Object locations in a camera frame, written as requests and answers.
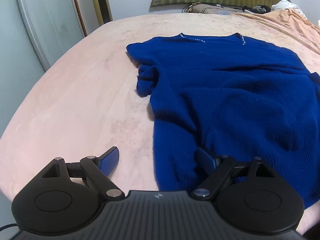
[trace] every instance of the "peach fabric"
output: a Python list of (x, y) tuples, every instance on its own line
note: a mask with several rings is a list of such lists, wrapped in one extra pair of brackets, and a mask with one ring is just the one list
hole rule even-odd
[[(112, 146), (120, 151), (113, 182), (124, 192), (157, 190), (152, 110), (149, 98), (136, 94), (138, 70), (126, 46), (181, 32), (239, 32), (289, 48), (311, 72), (320, 70), (320, 29), (292, 9), (264, 15), (144, 15), (110, 22), (63, 55), (14, 114), (0, 139), (1, 191), (12, 200), (54, 157), (77, 162)], [(320, 202), (305, 211), (298, 231), (304, 233), (319, 219)]]

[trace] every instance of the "ribbed knit fabric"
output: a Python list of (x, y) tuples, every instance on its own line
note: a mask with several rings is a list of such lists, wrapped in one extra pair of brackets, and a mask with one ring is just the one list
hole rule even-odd
[(180, 34), (130, 44), (137, 91), (151, 94), (161, 190), (193, 190), (206, 177), (204, 145), (238, 161), (260, 156), (301, 195), (320, 199), (320, 77), (289, 49), (243, 37)]

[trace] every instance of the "metal screw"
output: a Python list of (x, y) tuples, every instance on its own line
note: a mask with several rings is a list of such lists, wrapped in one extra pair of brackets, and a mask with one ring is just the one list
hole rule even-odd
[(122, 191), (119, 190), (119, 189), (114, 188), (114, 189), (109, 189), (109, 190), (106, 192), (106, 194), (107, 194), (107, 196), (109, 196), (109, 197), (119, 197), (119, 196), (121, 196)]
[(206, 197), (210, 194), (210, 191), (206, 188), (198, 188), (193, 193), (198, 197)]

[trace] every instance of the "white cloth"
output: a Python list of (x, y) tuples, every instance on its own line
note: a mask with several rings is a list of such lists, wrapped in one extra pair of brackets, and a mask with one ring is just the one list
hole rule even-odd
[(301, 11), (301, 9), (294, 3), (291, 3), (287, 0), (281, 0), (280, 2), (278, 2), (277, 4), (274, 4), (271, 6), (271, 11), (276, 11), (276, 10), (284, 10), (287, 8), (293, 8), (295, 9), (299, 14), (301, 14), (306, 20), (307, 17), (304, 15), (304, 13)]

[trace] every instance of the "cable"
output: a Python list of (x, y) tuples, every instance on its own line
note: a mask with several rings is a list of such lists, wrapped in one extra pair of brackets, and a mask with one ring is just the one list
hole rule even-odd
[(3, 226), (3, 227), (0, 227), (0, 232), (1, 232), (2, 230), (7, 229), (7, 228), (17, 227), (17, 226), (18, 226), (17, 224), (9, 224), (9, 225), (5, 225), (5, 226)]

